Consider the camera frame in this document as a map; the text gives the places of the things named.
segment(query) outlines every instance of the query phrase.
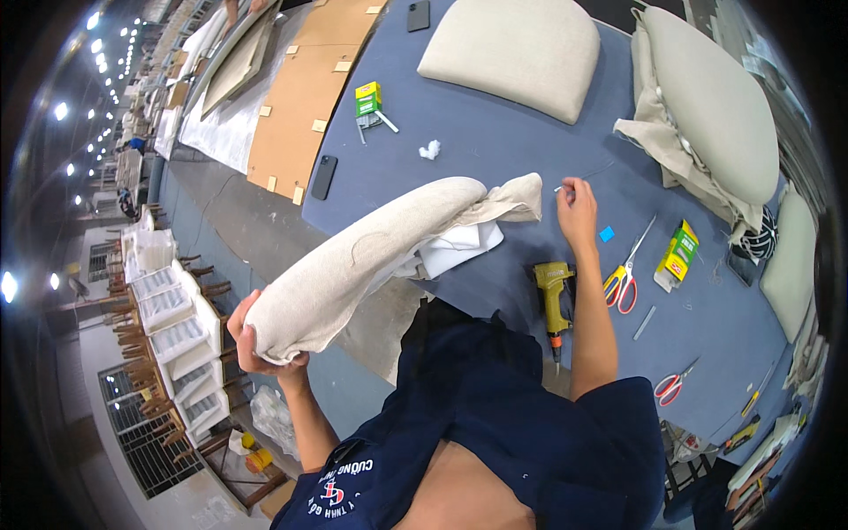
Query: blue paper piece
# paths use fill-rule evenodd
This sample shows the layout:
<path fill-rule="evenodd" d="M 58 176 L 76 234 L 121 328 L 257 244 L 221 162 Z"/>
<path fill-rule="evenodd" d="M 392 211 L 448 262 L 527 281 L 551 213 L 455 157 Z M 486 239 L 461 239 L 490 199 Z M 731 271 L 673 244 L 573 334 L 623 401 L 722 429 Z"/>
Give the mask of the blue paper piece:
<path fill-rule="evenodd" d="M 616 233 L 612 231 L 611 226 L 608 226 L 604 230 L 601 230 L 600 234 L 598 235 L 600 236 L 600 240 L 606 243 L 607 241 L 611 240 L 612 237 L 616 235 Z"/>

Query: clear plastic bag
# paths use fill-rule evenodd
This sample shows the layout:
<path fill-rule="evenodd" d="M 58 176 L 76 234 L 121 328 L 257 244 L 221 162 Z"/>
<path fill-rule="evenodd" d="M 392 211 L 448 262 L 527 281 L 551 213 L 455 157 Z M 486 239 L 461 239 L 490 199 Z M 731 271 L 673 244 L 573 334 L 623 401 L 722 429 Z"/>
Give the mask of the clear plastic bag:
<path fill-rule="evenodd" d="M 300 461 L 298 445 L 294 441 L 294 426 L 288 407 L 266 385 L 259 387 L 250 400 L 250 413 L 254 417 L 254 427 L 266 436 L 270 436 L 287 455 Z"/>

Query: red and white logo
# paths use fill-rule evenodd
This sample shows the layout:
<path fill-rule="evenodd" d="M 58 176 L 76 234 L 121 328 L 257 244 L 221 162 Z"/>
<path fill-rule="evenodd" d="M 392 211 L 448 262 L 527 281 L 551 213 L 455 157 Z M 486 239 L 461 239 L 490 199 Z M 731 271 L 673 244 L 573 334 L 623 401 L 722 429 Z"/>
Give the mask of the red and white logo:
<path fill-rule="evenodd" d="M 329 499 L 330 506 L 335 506 L 344 499 L 344 491 L 341 488 L 336 488 L 336 479 L 330 479 L 324 484 L 325 493 L 321 496 L 322 499 Z"/>

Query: blue fabric table cover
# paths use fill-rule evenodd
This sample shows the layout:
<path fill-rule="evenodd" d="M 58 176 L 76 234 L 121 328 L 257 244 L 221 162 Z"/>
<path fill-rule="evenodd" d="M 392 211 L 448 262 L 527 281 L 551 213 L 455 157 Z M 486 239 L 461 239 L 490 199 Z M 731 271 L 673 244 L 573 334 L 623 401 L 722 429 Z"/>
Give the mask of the blue fabric table cover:
<path fill-rule="evenodd" d="M 786 340 L 758 284 L 745 287 L 723 263 L 727 223 L 682 188 L 663 188 L 659 165 L 612 134 L 615 120 L 631 118 L 634 111 L 630 37 L 596 23 L 598 64 L 580 118 L 569 126 L 518 103 L 417 74 L 430 36 L 451 3 L 432 0 L 430 29 L 413 33 L 406 31 L 405 4 L 389 5 L 326 129 L 318 158 L 338 157 L 329 193 L 320 201 L 307 192 L 304 219 L 335 234 L 430 181 L 469 176 L 491 188 L 538 172 L 544 180 L 541 222 L 499 223 L 505 240 L 497 248 L 421 286 L 472 316 L 500 309 L 507 325 L 534 335 L 550 354 L 530 271 L 546 261 L 574 262 L 556 218 L 554 189 L 561 179 L 587 179 L 598 201 L 598 230 L 611 226 L 616 233 L 607 243 L 597 240 L 604 275 L 627 258 L 633 240 L 657 213 L 634 261 L 639 299 L 628 315 L 611 310 L 618 377 L 640 375 L 656 384 L 700 356 L 679 397 L 659 413 L 721 443 L 737 427 L 728 418 L 745 406 Z M 400 133 L 380 125 L 365 130 L 363 145 L 353 90 L 371 81 L 381 84 L 383 113 Z M 433 139 L 442 143 L 441 153 L 435 160 L 422 159 L 418 148 Z M 682 219 L 694 228 L 700 248 L 683 285 L 669 294 L 654 283 L 653 274 Z M 651 305 L 656 312 L 634 342 Z M 571 362 L 570 348 L 566 333 L 565 366 Z"/>

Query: smartphone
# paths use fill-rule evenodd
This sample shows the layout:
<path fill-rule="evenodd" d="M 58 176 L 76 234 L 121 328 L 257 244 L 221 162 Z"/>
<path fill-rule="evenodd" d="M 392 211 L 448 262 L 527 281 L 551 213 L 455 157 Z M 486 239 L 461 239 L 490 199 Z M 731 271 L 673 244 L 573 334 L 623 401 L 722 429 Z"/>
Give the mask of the smartphone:
<path fill-rule="evenodd" d="M 743 258 L 734 253 L 733 250 L 728 251 L 728 268 L 748 287 L 754 285 L 757 268 L 756 264 L 749 258 Z"/>
<path fill-rule="evenodd" d="M 336 172 L 336 164 L 338 159 L 334 156 L 325 154 L 321 156 L 321 162 L 318 163 L 318 171 L 315 172 L 315 180 L 312 182 L 312 197 L 322 201 L 326 198 L 330 191 L 330 182 L 332 182 L 332 174 Z"/>
<path fill-rule="evenodd" d="M 428 27 L 430 27 L 430 0 L 411 3 L 410 11 L 406 14 L 406 30 L 411 33 Z"/>

